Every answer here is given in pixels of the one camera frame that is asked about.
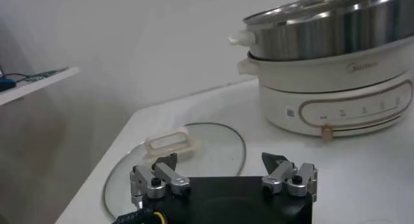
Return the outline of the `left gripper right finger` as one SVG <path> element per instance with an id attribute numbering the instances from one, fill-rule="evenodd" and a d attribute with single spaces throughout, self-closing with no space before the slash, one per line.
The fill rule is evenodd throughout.
<path id="1" fill-rule="evenodd" d="M 263 193 L 275 196 L 287 191 L 292 197 L 310 195 L 317 201 L 318 169 L 314 164 L 304 162 L 299 168 L 285 156 L 263 152 L 261 159 L 268 175 L 261 179 Z"/>

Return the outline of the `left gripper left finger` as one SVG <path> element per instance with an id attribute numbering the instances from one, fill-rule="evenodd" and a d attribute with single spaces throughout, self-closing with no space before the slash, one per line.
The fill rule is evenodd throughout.
<path id="1" fill-rule="evenodd" d="M 144 205 L 144 198 L 159 200 L 171 195 L 187 198 L 191 194 L 190 178 L 178 174 L 175 169 L 178 155 L 171 153 L 159 157 L 151 166 L 136 165 L 129 173 L 131 202 L 137 209 Z"/>

